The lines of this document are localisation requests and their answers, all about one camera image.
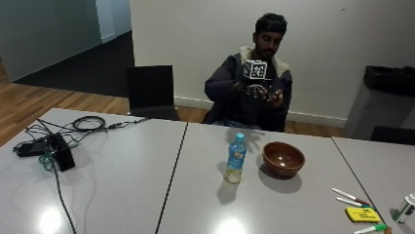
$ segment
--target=man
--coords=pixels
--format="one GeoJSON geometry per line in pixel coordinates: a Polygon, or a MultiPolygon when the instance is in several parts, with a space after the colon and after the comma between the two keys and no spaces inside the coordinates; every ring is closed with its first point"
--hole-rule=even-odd
{"type": "Polygon", "coordinates": [[[265,14],[256,23],[253,33],[256,48],[241,47],[240,53],[228,57],[205,82],[205,93],[215,101],[215,105],[203,123],[274,132],[285,131],[292,76],[288,65],[276,58],[285,35],[285,17],[265,14]],[[251,60],[262,60],[268,63],[266,79],[270,83],[264,85],[259,96],[248,91],[244,78],[244,65],[251,60]]]}

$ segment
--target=fur-lined hood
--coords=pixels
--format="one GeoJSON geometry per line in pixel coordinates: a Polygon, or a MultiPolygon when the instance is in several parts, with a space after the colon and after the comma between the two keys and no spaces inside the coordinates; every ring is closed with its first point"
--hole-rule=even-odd
{"type": "MultiPolygon", "coordinates": [[[[247,60],[251,59],[253,48],[244,46],[239,48],[241,54],[241,63],[245,64],[247,60]]],[[[281,62],[277,57],[273,57],[273,66],[277,70],[278,77],[282,77],[286,71],[289,71],[289,66],[286,63],[281,62]]]]}

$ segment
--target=bottle cap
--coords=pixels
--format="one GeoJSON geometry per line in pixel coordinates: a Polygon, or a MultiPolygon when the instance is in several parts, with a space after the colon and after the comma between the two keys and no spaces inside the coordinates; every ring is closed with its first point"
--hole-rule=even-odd
{"type": "Polygon", "coordinates": [[[237,133],[235,139],[236,142],[244,142],[245,135],[243,133],[237,133]]]}
{"type": "Polygon", "coordinates": [[[382,231],[382,230],[386,230],[389,227],[385,223],[381,223],[381,224],[376,225],[376,228],[377,228],[377,231],[382,231]]]}
{"type": "Polygon", "coordinates": [[[415,196],[411,194],[410,196],[406,196],[406,201],[415,206],[415,196]]]}

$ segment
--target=dark jacket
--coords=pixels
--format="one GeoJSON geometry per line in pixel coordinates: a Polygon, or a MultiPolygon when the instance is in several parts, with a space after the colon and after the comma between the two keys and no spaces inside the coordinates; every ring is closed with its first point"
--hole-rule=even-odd
{"type": "MultiPolygon", "coordinates": [[[[274,60],[274,67],[278,70],[277,59],[274,60]]],[[[235,93],[235,83],[243,81],[244,72],[241,65],[241,54],[229,56],[224,64],[220,66],[209,80],[205,82],[205,93],[215,105],[208,112],[204,124],[212,124],[219,120],[224,120],[229,115],[229,110],[237,98],[235,93]]],[[[286,115],[292,97],[292,76],[289,69],[276,77],[273,81],[272,92],[284,90],[285,106],[277,110],[268,104],[264,105],[259,116],[259,124],[262,130],[273,132],[284,132],[286,128],[286,115]]]]}

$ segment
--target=black chair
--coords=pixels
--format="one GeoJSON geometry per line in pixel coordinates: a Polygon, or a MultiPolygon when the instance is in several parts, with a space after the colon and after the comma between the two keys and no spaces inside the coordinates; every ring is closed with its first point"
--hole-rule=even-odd
{"type": "Polygon", "coordinates": [[[377,126],[372,141],[415,145],[415,130],[377,126]]]}
{"type": "Polygon", "coordinates": [[[129,113],[133,116],[180,120],[175,106],[173,67],[128,67],[129,113]]]}

